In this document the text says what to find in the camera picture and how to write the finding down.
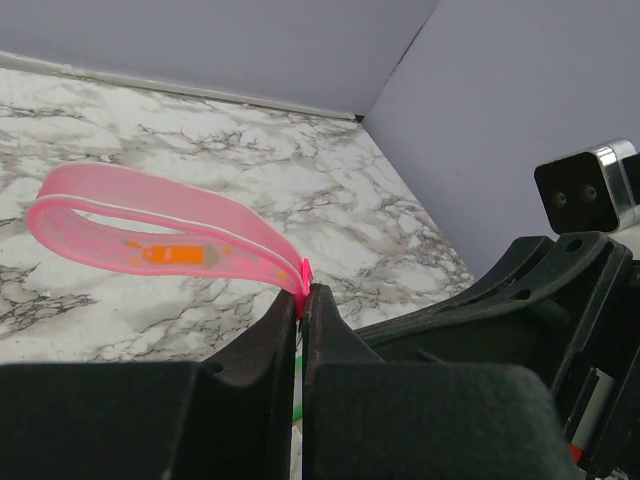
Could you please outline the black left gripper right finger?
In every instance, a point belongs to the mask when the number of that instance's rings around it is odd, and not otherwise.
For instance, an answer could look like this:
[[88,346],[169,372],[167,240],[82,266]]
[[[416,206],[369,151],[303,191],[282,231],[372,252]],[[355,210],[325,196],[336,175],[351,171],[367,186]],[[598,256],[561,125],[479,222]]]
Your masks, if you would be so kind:
[[389,363],[312,288],[303,319],[306,479],[575,479],[550,393],[514,365]]

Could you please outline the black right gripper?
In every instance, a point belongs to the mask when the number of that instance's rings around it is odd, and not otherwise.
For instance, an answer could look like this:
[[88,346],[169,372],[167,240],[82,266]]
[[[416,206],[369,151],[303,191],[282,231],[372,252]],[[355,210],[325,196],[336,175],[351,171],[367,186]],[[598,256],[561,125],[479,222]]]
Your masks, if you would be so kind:
[[550,390],[572,438],[596,382],[613,385],[577,464],[639,475],[639,263],[599,232],[521,237],[460,294],[358,330],[389,362],[512,364]]

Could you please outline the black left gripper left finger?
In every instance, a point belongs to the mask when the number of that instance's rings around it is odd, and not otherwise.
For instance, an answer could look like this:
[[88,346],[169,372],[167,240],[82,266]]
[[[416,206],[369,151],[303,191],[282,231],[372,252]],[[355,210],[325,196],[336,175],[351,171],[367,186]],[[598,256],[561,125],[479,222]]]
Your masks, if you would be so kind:
[[293,297],[202,362],[1,369],[5,479],[285,479]]

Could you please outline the green key tag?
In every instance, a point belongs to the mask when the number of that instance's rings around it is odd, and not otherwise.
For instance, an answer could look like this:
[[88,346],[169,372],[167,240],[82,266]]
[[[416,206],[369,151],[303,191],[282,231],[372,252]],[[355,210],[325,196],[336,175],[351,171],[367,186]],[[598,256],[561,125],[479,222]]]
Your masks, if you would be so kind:
[[293,411],[292,422],[296,423],[303,416],[303,358],[297,355],[295,359],[294,390],[293,390]]

